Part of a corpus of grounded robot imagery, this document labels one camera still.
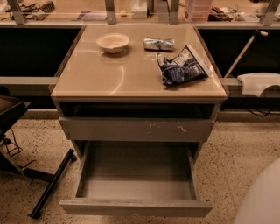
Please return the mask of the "grey drawer cabinet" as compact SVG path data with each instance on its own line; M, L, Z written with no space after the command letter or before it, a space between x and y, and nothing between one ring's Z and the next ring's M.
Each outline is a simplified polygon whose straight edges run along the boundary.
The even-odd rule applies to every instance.
M108 33L127 35L129 44L119 53L105 52L96 40ZM156 54L144 49L148 37L174 39L174 50L165 54L169 60L191 46L212 75L177 86L164 85ZM124 23L86 25L51 97L59 117L215 121L227 94L193 26ZM88 140L71 141L82 154ZM204 142L180 143L192 143L192 155L197 157Z

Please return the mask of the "silver crushed can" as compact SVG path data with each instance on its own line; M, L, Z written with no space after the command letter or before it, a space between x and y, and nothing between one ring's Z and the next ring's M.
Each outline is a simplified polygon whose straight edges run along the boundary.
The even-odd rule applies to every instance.
M174 48L175 41L172 38L145 38L143 47L151 51L171 52Z

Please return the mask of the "white paper bowl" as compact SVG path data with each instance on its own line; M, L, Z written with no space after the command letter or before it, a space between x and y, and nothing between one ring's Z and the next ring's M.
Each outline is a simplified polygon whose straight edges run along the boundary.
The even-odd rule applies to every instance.
M130 38L121 33L104 34L96 40L96 44L106 53L120 53L129 42Z

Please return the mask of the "pink plastic storage box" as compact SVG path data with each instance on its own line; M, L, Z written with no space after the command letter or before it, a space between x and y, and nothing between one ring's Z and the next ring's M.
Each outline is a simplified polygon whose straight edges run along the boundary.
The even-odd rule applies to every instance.
M205 22L213 0L185 0L185 18L191 22Z

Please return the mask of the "white stick black tip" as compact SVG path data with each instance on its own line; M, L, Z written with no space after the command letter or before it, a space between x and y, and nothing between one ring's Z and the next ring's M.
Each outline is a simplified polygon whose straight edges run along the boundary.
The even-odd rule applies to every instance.
M248 40L247 44L242 48L242 50L239 53L239 55L237 56L237 58L235 59L235 61L231 65L231 67L228 69L228 71L225 74L224 78L228 78L230 76L231 72L234 70L234 68L236 67L237 63L240 61L240 59L245 54L245 52L249 49L249 47L251 46L251 44L253 43L253 41L255 40L255 38L257 36L267 37L268 35L269 35L269 33L266 32L266 31L255 30L253 35L251 36L251 38Z

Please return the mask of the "blue crumpled chip bag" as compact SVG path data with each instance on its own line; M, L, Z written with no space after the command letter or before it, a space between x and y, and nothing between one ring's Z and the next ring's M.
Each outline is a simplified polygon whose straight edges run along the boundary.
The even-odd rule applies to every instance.
M161 53L156 54L157 65L166 86L205 79L212 74L200 56L190 45L186 45L174 59L167 59Z

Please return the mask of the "open grey lower drawer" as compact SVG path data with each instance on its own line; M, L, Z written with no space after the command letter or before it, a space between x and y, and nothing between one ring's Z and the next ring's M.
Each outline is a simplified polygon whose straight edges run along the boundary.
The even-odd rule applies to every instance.
M81 156L69 214L205 217L192 143L88 142Z

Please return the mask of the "grey upper drawer front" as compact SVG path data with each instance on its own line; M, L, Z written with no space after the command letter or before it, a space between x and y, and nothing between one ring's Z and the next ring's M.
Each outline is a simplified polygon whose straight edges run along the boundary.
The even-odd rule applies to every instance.
M60 117L69 140L205 142L214 126L211 119L150 119Z

